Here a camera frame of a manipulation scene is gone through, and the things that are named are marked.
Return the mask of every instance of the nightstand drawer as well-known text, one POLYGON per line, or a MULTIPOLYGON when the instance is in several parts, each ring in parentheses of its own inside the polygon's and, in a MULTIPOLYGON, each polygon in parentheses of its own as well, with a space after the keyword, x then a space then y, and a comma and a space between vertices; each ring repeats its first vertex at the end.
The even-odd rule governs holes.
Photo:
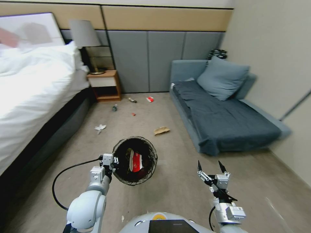
POLYGON ((104 87, 104 86, 116 86, 116 81, 114 77, 108 78, 89 78, 92 87, 104 87))

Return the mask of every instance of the gray lampshade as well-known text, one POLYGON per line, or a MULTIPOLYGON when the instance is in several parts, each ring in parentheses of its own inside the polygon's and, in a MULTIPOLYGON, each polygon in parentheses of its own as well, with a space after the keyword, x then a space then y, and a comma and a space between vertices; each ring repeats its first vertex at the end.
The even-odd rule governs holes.
POLYGON ((88 20, 69 21, 72 39, 78 47, 100 46, 100 41, 92 24, 88 20))

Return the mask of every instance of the robot screen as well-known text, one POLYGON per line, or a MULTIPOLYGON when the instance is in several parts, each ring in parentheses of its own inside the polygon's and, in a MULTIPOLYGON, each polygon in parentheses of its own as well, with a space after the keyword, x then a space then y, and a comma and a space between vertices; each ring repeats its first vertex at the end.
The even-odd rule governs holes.
POLYGON ((148 233, 198 233, 184 220, 151 220, 148 233))

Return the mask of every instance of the lamp base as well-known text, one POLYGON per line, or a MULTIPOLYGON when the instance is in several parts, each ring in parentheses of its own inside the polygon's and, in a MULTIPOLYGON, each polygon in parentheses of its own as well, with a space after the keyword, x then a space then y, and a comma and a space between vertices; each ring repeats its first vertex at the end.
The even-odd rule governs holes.
POLYGON ((90 74, 92 75, 98 75, 98 74, 103 74, 103 73, 105 73, 105 70, 98 70, 98 71, 90 72, 90 74))

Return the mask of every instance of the sofa bed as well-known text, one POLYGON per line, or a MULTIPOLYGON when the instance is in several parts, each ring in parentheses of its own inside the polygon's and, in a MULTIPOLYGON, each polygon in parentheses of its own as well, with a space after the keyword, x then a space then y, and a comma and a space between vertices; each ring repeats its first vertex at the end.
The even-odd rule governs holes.
POLYGON ((170 95, 199 153, 266 148, 291 130, 281 121, 247 101, 256 81, 247 72, 240 87, 226 100, 211 96, 198 84, 206 60, 172 61, 170 95))

